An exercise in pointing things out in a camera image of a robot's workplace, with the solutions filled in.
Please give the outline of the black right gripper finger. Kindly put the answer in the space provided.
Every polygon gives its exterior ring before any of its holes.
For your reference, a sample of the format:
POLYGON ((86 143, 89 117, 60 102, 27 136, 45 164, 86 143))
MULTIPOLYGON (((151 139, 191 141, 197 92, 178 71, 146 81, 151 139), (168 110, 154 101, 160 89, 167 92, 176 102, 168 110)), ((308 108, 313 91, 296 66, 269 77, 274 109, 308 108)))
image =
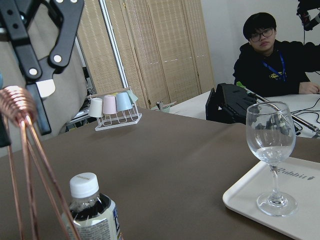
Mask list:
POLYGON ((70 62, 84 3, 83 0, 0 2, 0 26, 11 42, 26 89, 35 100, 37 124, 42 135, 52 131, 43 101, 56 90, 54 75, 62 73, 70 62), (42 59, 37 58, 27 30, 40 5, 47 7, 49 17, 58 28, 54 47, 42 59))

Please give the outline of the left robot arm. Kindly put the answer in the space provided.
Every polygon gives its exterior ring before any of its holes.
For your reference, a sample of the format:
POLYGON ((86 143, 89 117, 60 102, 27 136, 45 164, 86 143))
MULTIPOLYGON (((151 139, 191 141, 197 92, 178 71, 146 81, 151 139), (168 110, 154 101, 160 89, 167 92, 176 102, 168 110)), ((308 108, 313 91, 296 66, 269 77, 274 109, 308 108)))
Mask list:
POLYGON ((36 102, 42 140, 56 137, 86 93, 75 47, 82 0, 3 0, 0 3, 0 86, 26 88, 36 102))

